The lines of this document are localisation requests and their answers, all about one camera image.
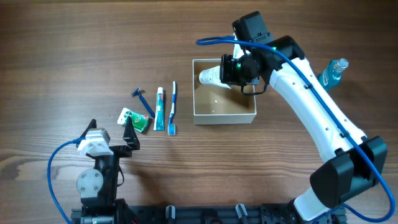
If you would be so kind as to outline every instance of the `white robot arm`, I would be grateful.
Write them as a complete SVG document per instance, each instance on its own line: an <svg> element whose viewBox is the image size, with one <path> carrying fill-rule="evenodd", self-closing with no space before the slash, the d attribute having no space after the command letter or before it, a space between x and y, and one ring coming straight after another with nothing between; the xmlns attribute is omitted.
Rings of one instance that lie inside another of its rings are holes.
<svg viewBox="0 0 398 224"><path fill-rule="evenodd" d="M356 143L361 144L365 134L341 112L339 107L337 107L335 102L330 98L329 94L318 83L308 60L295 58L292 62L303 72L306 78L310 80L313 88L316 89L339 121L344 124ZM273 89L288 102L298 118L300 118L314 140L321 159L327 162L336 157L336 149L341 148L344 151L348 151L353 148L346 138L340 136L341 131L337 128L336 124L331 120L311 91L306 89L303 80L293 68L287 63L282 64L282 67L283 69L279 71L274 70L272 72L269 83ZM319 201L312 188L309 188L304 194L297 197L294 201L294 205L305 221L313 220L315 217L329 210L328 207L324 206L324 204Z"/></svg>

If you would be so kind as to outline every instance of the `bottle cap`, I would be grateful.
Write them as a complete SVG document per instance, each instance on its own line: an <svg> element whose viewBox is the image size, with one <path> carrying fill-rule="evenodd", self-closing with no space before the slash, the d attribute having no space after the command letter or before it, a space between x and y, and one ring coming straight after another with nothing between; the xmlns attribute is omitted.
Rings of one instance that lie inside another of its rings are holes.
<svg viewBox="0 0 398 224"><path fill-rule="evenodd" d="M337 60L337 62L335 62L335 64L333 65L333 69L335 72L342 72L346 68L348 68L348 61L344 58Z"/></svg>

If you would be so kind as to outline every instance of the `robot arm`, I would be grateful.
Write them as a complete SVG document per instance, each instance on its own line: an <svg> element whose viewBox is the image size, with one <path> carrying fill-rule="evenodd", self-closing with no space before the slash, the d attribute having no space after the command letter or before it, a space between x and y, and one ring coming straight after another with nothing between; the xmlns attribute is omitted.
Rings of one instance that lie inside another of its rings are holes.
<svg viewBox="0 0 398 224"><path fill-rule="evenodd" d="M197 41L199 45L222 42L242 44L242 57L222 56L221 82L239 86L253 85L253 83L258 83L256 80L259 77L262 77L265 84L270 84L296 112L313 138L320 157L324 161L324 164L311 175L311 187L294 200L294 213L302 221L301 223L313 220L374 187L378 180L347 137L350 136L364 151L379 173L382 171L387 155L386 144L380 137L368 139L362 130L358 129L340 111L318 83L304 52L293 38L285 36L272 41L272 36L266 29L259 12L248 14L233 22L233 28L238 40L255 44L243 44L245 42L227 38L217 41L220 40L219 37ZM309 84L285 59L264 48L278 50L303 73ZM338 122L347 130L345 134L341 133L336 121L332 120L325 107L313 94L314 90Z"/></svg>
<svg viewBox="0 0 398 224"><path fill-rule="evenodd" d="M81 135L80 154L95 160L94 168L84 170L76 182L83 206L72 210L73 224L139 224L136 215L129 209L124 199L116 199L118 173L123 177L119 165L120 158L132 156L132 151L140 149L140 143L134 131L131 117L127 117L123 140L126 145L109 146L111 138L104 128L96 127L96 120Z"/></svg>
<svg viewBox="0 0 398 224"><path fill-rule="evenodd" d="M340 122L345 124L346 129L357 144L361 144L363 137L366 137L365 134L341 112L335 102L318 83L308 60L295 58L292 62L310 80L313 88L321 95L322 99ZM344 151L350 150L353 146L346 138L340 136L340 130L311 91L306 88L303 80L290 65L284 63L282 67L282 69L272 72L269 83L292 107L304 124L318 148L321 159L327 162L336 157L335 150L339 148ZM311 187L295 199L294 206L297 213L305 221L313 220L329 210L328 207L319 201Z"/></svg>

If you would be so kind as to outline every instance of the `white box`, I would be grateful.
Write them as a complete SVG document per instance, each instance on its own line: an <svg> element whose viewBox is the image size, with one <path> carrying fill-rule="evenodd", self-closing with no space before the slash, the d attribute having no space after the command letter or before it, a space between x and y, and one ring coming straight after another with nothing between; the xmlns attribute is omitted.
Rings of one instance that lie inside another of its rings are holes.
<svg viewBox="0 0 398 224"><path fill-rule="evenodd" d="M240 86L232 90L215 85L202 85L201 71L220 65L221 59L192 60L193 122L194 124L249 124L257 114L256 97L244 96ZM254 93L254 86L244 87Z"/></svg>

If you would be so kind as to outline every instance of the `white toothpaste tube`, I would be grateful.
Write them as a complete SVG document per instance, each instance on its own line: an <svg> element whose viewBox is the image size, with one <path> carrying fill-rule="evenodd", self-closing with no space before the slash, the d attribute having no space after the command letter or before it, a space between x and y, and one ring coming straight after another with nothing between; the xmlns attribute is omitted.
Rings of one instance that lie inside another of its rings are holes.
<svg viewBox="0 0 398 224"><path fill-rule="evenodd" d="M220 66L209 68L201 71L199 74L199 82L203 85L216 85L219 87L232 89L230 85L224 84L220 80Z"/></svg>

